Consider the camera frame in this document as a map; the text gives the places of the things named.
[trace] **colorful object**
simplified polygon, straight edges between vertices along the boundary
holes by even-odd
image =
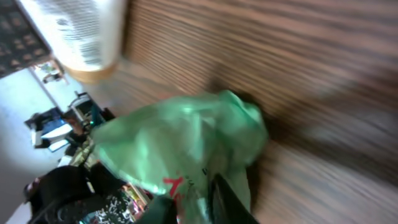
[[[95,156],[116,176],[169,194],[182,223],[207,223],[208,183],[220,173],[249,209],[246,166],[267,131],[259,108],[230,91],[145,106],[94,131]]]

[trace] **crumpled bag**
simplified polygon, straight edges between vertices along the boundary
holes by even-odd
[[[246,167],[267,137],[259,108],[230,91],[170,98],[93,133],[98,159],[120,179],[169,194],[181,223],[209,223],[208,184],[217,173],[249,210]]]

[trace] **wooden surface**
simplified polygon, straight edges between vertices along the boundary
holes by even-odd
[[[272,137],[250,170],[261,223],[397,223],[396,12],[384,0],[136,0],[134,64],[88,90],[116,114],[249,93]]]

